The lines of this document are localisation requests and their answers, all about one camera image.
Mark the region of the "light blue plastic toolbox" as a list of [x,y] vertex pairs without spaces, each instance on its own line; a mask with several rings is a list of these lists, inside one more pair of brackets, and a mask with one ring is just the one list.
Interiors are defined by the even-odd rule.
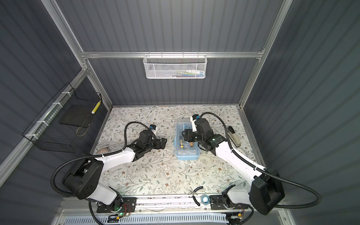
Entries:
[[200,149],[197,144],[194,142],[194,146],[190,147],[189,142],[184,141],[184,148],[180,148],[179,138],[183,137],[182,132],[186,129],[190,129],[192,131],[192,124],[189,118],[177,120],[175,124],[175,139],[174,139],[174,147],[175,147],[175,156],[178,160],[197,160],[200,156]]

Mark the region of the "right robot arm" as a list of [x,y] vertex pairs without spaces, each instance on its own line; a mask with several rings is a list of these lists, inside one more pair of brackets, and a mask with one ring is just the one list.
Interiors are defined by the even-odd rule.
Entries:
[[241,189],[235,185],[229,186],[222,192],[222,200],[227,208],[235,204],[251,205],[260,214],[267,215],[285,197],[280,181],[268,177],[257,169],[266,168],[255,163],[241,152],[230,148],[229,141],[220,134],[214,134],[208,121],[195,114],[190,117],[191,129],[182,132],[187,142],[197,142],[206,151],[226,161],[250,185],[248,189]]

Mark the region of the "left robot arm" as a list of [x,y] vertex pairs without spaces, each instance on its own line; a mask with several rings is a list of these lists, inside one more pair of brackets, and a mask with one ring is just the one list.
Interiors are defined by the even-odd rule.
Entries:
[[162,150],[167,139],[157,139],[152,130],[143,130],[139,137],[120,152],[93,159],[76,162],[62,179],[62,183],[78,199],[91,199],[111,205],[120,194],[109,186],[100,183],[101,174],[113,167],[135,162],[153,149]]

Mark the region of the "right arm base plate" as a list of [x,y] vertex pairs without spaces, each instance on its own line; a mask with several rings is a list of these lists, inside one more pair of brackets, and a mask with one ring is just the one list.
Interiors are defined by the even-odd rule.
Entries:
[[245,210],[247,205],[233,203],[228,197],[223,195],[210,195],[210,205],[212,210]]

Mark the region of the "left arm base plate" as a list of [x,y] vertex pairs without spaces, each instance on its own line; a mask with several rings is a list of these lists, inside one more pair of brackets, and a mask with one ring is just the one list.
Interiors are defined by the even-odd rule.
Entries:
[[97,204],[97,213],[133,213],[136,209],[136,197],[116,198],[113,203],[106,205],[102,202]]

